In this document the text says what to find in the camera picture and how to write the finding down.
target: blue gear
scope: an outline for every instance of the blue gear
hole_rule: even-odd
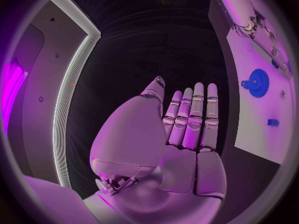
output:
[[[254,97],[263,97],[269,88],[269,77],[262,69],[254,70],[248,81],[242,81],[241,86],[249,90]]]

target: robotic hand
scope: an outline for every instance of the robotic hand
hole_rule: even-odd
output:
[[[175,92],[162,119],[164,88],[163,78],[156,77],[141,95],[117,108],[99,131],[91,148],[90,165],[100,177],[96,183],[103,193],[114,195],[151,174],[163,155],[171,155],[164,153],[167,142],[195,151],[203,120],[204,86],[197,83],[194,92],[191,88],[184,94]],[[217,141],[215,84],[209,85],[208,96],[201,152],[215,151]]]

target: purple lighting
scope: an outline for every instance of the purple lighting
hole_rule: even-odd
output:
[[[4,68],[2,117],[6,135],[14,100],[27,75],[28,73],[18,66],[16,59]]]

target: pink light fixture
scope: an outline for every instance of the pink light fixture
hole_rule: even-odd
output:
[[[18,60],[16,58],[11,64],[7,64],[4,68],[2,117],[6,135],[13,103],[27,75],[28,73],[24,72],[18,65]]]

